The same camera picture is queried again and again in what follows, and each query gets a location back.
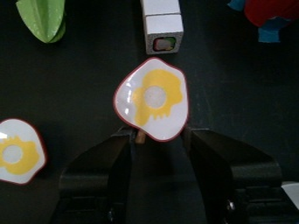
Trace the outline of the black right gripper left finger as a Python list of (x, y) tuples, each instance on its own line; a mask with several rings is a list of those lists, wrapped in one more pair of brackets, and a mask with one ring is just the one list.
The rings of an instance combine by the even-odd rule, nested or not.
[(49, 224), (126, 224), (134, 136), (132, 128), (120, 128), (65, 167)]

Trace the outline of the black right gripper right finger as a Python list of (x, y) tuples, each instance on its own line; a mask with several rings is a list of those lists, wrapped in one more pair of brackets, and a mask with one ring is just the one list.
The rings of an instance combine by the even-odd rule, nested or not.
[(181, 133), (208, 224), (299, 224), (276, 160), (208, 129)]

